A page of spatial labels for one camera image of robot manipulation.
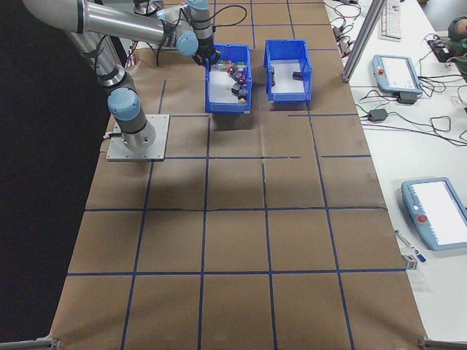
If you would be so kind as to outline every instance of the dark background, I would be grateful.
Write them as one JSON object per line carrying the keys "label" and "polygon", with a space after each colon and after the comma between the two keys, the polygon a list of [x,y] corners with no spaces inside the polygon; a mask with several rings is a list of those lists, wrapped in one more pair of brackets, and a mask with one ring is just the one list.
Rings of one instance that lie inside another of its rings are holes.
{"label": "dark background", "polygon": [[46,336],[109,119],[93,70],[0,1],[0,343]]}

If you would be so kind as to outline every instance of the white desk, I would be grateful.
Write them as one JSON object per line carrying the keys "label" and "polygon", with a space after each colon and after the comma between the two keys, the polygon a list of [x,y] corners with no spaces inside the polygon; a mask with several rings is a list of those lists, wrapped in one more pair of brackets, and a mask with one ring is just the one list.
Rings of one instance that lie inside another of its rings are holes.
{"label": "white desk", "polygon": [[[332,0],[325,0],[325,3],[335,7],[340,4],[339,2]],[[362,6],[363,13],[368,9],[371,0],[360,0],[359,3]],[[332,9],[326,7],[330,20],[336,18],[336,14]],[[357,10],[348,6],[339,7],[339,11],[344,15],[356,15]],[[346,35],[352,39],[356,39],[358,31],[360,30],[364,17],[361,15],[355,21],[353,21],[354,28]],[[347,19],[347,24],[351,24],[352,20]],[[340,20],[336,20],[333,23],[336,26],[341,25]],[[416,0],[406,0],[401,3],[401,28],[402,28],[402,40],[400,42],[392,42],[390,40],[379,39],[379,24],[375,27],[371,38],[366,45],[366,48],[360,59],[360,63],[356,67],[352,79],[350,80],[350,86],[376,86],[376,81],[373,77],[373,71],[371,68],[371,59],[374,55],[399,55],[408,56],[412,59],[417,73],[420,75],[420,64],[419,59],[423,58],[427,53],[431,51],[431,48],[427,45],[425,37],[428,34],[434,34],[435,31],[433,26],[428,22],[427,17],[422,11],[422,8]],[[452,64],[450,69],[447,70],[444,63],[439,63],[436,56],[430,53],[421,62],[422,74],[425,76],[437,76],[446,74],[459,74],[459,71],[455,64]],[[465,84],[463,80],[459,80],[450,85],[458,86]]]}
{"label": "white desk", "polygon": [[[329,0],[325,2],[333,7],[338,4]],[[369,4],[369,0],[360,2],[363,6]],[[355,13],[355,10],[349,9],[348,13]],[[328,14],[330,19],[336,17],[330,9],[328,9]],[[370,91],[371,87],[376,86],[370,66],[375,54],[409,56],[420,73],[417,62],[430,51],[423,38],[433,33],[433,28],[416,0],[406,0],[402,4],[401,19],[403,28],[401,42],[378,39],[378,27],[371,35],[362,59],[350,80],[356,103]],[[355,21],[355,28],[350,33],[353,39],[362,22],[361,16]],[[455,66],[447,71],[444,64],[439,63],[433,54],[422,61],[422,72],[427,76],[458,74]],[[464,84],[463,80],[451,82],[449,85],[454,87],[447,88],[445,93],[434,94],[431,99],[423,96],[423,99],[413,106],[391,102],[383,108],[386,108],[388,112],[398,112],[419,123],[426,123],[430,117],[449,115],[452,119],[452,132],[447,136],[457,138],[461,132],[467,130],[467,113],[457,98],[455,87]],[[374,102],[361,104],[361,106],[369,110],[381,102],[374,99]],[[392,115],[383,125],[417,128]],[[399,229],[428,259],[426,263],[419,262],[417,270],[408,271],[427,335],[429,338],[440,341],[467,341],[467,249],[454,249],[447,252],[427,250],[405,209],[400,191],[401,183],[407,179],[446,176],[453,183],[460,199],[467,205],[467,147],[454,147],[441,139],[417,133],[387,131],[384,128],[364,127],[364,129],[393,226]],[[408,253],[409,250],[401,242],[399,243],[401,252]]]}

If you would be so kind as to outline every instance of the blue storage bin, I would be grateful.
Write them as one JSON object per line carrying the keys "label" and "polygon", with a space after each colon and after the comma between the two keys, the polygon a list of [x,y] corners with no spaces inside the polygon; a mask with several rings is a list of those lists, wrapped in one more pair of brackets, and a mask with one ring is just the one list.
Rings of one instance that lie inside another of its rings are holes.
{"label": "blue storage bin", "polygon": [[216,71],[206,67],[204,84],[205,110],[207,113],[221,114],[249,114],[251,110],[252,76],[251,57],[248,45],[215,44],[220,51],[220,60],[230,60],[234,63],[245,63],[245,85],[247,87],[247,103],[240,104],[237,97],[231,92],[235,81],[227,72]]}
{"label": "blue storage bin", "polygon": [[[269,102],[299,103],[312,100],[313,68],[304,40],[266,40],[264,67],[268,73],[266,93]],[[293,79],[294,71],[301,72],[303,80]]]}

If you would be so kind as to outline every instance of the cardboard sheet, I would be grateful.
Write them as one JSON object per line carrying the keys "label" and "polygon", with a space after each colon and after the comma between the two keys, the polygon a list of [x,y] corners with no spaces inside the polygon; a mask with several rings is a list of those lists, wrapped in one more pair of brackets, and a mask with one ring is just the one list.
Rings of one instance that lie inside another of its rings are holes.
{"label": "cardboard sheet", "polygon": [[[144,110],[171,114],[167,159],[108,163],[103,144],[51,335],[65,350],[416,349],[425,331],[323,3],[237,3],[248,21],[216,41],[253,49],[251,115],[206,114],[190,58],[136,53]],[[294,36],[312,102],[269,104],[264,41]]]}

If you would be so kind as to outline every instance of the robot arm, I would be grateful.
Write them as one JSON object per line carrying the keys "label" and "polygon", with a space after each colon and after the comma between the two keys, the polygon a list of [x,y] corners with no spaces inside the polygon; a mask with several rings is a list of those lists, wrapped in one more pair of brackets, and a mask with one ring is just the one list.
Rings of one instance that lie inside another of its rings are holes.
{"label": "robot arm", "polygon": [[[23,0],[23,3],[42,22],[65,30],[81,56],[94,68],[99,84],[109,94],[107,102],[120,127],[120,143],[138,160],[151,159],[146,151],[157,149],[161,141],[155,142],[158,132],[141,108],[130,74],[115,63],[101,35],[175,46],[182,55],[192,56],[203,66],[215,64],[220,58],[212,37],[208,0],[186,0],[170,8],[163,8],[161,0],[134,0],[134,14],[87,0]],[[157,159],[164,152],[165,147],[158,149]]]}
{"label": "robot arm", "polygon": [[159,45],[170,31],[176,31],[175,44],[183,55],[193,56],[200,65],[206,59],[210,64],[219,59],[207,0],[187,0],[173,9],[162,9],[158,11],[158,19],[86,0],[23,0],[23,3],[42,22],[68,32],[94,32]]}

